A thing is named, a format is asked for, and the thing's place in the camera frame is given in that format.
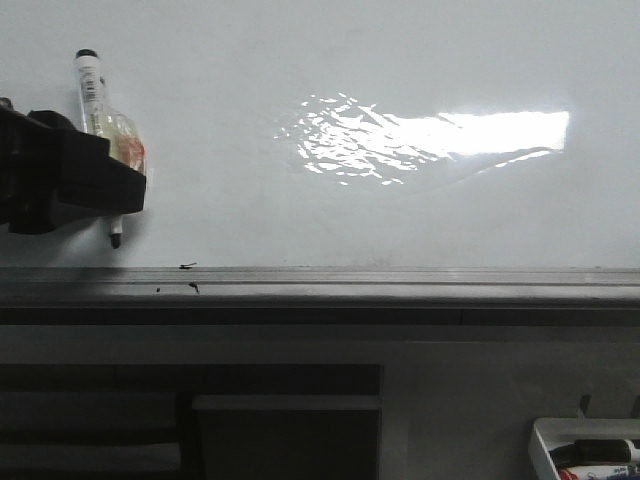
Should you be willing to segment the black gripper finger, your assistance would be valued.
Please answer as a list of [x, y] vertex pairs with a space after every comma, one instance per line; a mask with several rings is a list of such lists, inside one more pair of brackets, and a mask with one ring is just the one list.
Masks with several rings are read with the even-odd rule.
[[110, 154], [110, 141], [77, 129], [52, 110], [32, 110], [34, 158], [25, 181], [31, 199], [50, 209], [65, 204], [106, 213], [143, 210], [146, 177]]
[[63, 116], [52, 110], [24, 115], [1, 99], [1, 223], [11, 233], [53, 231], [52, 202], [59, 160], [55, 131]]

